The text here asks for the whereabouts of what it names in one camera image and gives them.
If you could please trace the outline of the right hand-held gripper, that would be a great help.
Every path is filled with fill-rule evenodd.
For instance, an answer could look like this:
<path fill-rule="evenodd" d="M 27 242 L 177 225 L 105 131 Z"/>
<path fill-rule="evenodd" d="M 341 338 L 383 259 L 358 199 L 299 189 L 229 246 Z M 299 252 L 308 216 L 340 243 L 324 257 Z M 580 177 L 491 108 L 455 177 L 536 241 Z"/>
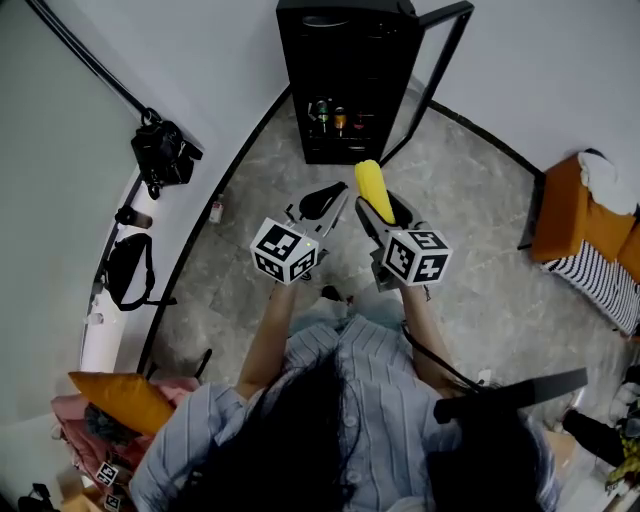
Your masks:
<path fill-rule="evenodd" d="M 385 244 L 373 251 L 372 272 L 379 291 L 428 286 L 442 281 L 453 249 L 438 230 L 420 229 L 426 225 L 422 215 L 406 200 L 388 192 L 395 225 Z M 362 196 L 355 200 L 356 214 L 371 239 L 385 238 L 385 221 Z"/>

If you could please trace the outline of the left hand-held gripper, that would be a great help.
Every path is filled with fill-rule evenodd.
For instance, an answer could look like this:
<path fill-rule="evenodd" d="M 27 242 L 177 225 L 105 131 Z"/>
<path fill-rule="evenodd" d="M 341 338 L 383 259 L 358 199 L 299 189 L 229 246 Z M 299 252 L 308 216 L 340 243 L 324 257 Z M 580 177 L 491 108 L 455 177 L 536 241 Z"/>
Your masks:
<path fill-rule="evenodd" d="M 285 220 L 266 217 L 250 244 L 254 267 L 278 283 L 311 279 L 327 256 L 325 238 L 346 206 L 343 181 L 322 182 L 297 190 L 284 210 Z"/>

